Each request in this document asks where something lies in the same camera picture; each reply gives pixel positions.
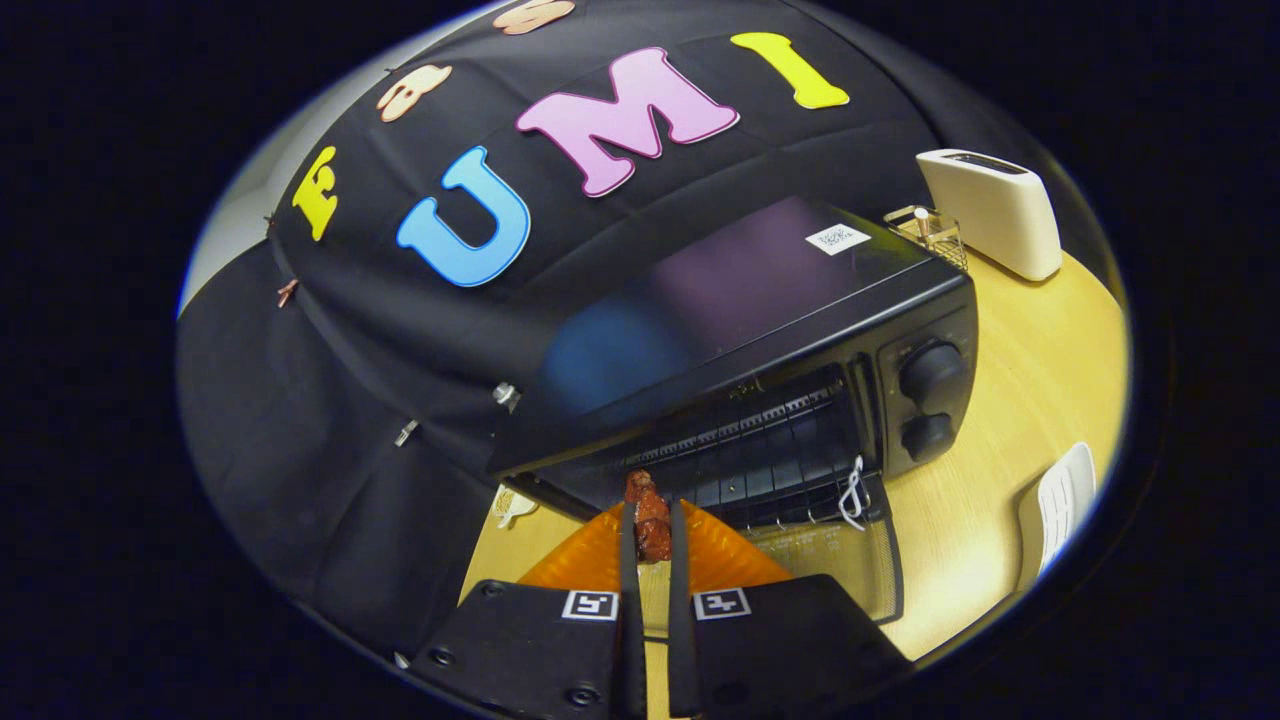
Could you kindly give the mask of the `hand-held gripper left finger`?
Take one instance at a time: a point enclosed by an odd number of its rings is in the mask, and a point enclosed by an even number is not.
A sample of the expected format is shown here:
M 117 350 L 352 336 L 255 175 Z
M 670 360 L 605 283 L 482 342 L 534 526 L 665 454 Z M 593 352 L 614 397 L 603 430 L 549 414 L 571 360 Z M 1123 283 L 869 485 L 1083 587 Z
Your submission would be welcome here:
M 645 717 L 634 506 L 604 511 L 566 547 L 568 569 L 609 568 L 611 582 L 481 580 L 411 660 L 412 679 L 488 719 Z

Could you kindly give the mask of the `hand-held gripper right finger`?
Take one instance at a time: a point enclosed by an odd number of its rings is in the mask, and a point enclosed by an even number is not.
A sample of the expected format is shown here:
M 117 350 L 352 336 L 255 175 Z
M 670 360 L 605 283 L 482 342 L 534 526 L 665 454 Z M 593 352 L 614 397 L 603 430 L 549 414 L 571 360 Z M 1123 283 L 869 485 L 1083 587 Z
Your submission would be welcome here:
M 837 719 L 910 675 L 910 661 L 832 577 L 707 583 L 717 520 L 680 500 L 671 521 L 675 716 Z

